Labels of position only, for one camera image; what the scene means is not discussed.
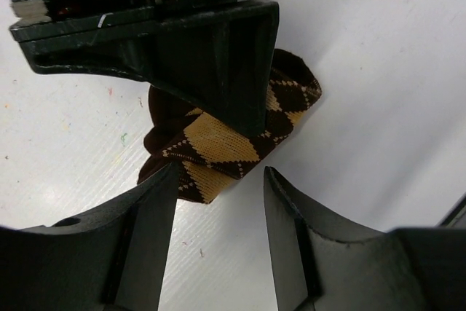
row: white surface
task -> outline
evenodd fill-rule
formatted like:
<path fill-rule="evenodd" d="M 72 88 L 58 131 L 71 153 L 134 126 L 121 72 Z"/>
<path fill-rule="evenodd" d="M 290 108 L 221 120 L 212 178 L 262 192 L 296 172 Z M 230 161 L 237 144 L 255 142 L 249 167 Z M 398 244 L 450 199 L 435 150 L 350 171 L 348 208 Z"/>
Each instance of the white surface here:
<path fill-rule="evenodd" d="M 161 311 L 277 309 L 265 165 L 383 230 L 436 224 L 466 190 L 466 0 L 278 1 L 277 46 L 308 62 L 324 97 L 212 205 L 179 202 Z M 0 223 L 19 228 L 133 186 L 151 125 L 146 84 L 33 74 L 7 31 L 13 21 L 0 1 Z"/>

